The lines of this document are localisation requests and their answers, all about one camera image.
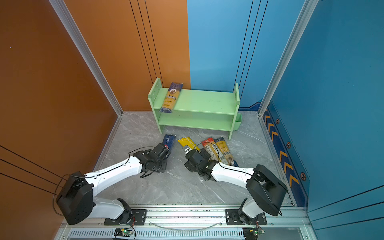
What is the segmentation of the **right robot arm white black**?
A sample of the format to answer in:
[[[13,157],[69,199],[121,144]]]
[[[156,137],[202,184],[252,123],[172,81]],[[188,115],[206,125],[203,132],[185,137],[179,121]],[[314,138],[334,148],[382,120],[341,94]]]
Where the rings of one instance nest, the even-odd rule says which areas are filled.
[[[196,172],[206,181],[224,182],[246,189],[251,198],[243,200],[230,218],[244,225],[264,225],[265,214],[281,216],[281,207],[287,186],[268,168],[257,165],[255,168],[239,168],[222,165],[210,159],[206,150],[190,150],[186,154],[185,167],[192,173]]]

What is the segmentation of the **blue Barilla spaghetti box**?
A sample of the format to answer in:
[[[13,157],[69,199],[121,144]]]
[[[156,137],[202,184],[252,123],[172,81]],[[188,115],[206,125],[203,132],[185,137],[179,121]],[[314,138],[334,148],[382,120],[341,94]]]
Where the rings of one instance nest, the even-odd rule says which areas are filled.
[[[170,151],[173,148],[174,142],[175,142],[176,136],[174,135],[165,135],[162,144],[165,145]]]

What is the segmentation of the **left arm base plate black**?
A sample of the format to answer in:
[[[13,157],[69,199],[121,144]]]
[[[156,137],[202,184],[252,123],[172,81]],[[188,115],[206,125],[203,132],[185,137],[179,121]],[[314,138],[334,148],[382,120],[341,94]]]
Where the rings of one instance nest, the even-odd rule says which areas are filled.
[[[133,209],[126,210],[116,220],[106,218],[104,221],[105,226],[143,226],[147,217],[147,210]]]

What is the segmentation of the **red spaghetti bag white label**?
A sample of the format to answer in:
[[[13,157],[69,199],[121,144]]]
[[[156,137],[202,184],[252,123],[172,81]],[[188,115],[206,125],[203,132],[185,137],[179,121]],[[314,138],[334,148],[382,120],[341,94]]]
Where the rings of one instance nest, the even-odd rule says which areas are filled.
[[[210,159],[212,161],[222,161],[221,157],[223,156],[223,154],[220,153],[219,147],[217,146],[215,140],[212,137],[202,141],[202,145],[205,150],[210,154]]]

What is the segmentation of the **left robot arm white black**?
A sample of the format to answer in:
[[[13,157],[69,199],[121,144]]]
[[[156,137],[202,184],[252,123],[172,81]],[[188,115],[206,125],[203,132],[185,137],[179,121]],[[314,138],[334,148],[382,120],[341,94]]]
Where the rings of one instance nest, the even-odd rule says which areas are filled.
[[[96,172],[70,174],[56,198],[67,224],[103,218],[118,225],[131,225],[134,213],[124,199],[109,200],[98,195],[131,176],[146,178],[153,173],[165,172],[169,154],[166,145],[158,144],[152,149],[139,148],[130,152],[127,159]]]

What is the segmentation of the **yellow Pastatime spaghetti bag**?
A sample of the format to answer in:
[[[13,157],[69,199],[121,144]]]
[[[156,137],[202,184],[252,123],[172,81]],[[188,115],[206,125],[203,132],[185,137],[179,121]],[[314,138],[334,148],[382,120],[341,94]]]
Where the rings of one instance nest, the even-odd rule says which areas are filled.
[[[200,152],[200,148],[192,141],[190,137],[183,137],[178,140],[178,143],[182,146],[185,154],[190,152],[191,150],[197,150]]]

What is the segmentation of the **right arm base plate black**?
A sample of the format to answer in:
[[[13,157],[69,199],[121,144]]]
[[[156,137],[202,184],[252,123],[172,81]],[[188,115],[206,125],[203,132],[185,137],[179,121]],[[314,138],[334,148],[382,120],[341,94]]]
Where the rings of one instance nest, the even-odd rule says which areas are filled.
[[[226,222],[227,225],[258,225],[265,226],[267,225],[267,218],[265,213],[261,213],[254,218],[250,218],[244,213],[240,213],[240,210],[237,209],[226,209]]]

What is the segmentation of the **Ankara spaghetti bag blue yellow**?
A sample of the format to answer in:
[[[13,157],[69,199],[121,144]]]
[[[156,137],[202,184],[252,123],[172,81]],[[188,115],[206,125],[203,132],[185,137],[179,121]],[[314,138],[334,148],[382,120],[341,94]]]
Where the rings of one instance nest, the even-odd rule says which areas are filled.
[[[180,96],[183,88],[183,83],[171,83],[167,94],[165,96],[162,107],[160,108],[161,113],[172,113],[176,102]]]

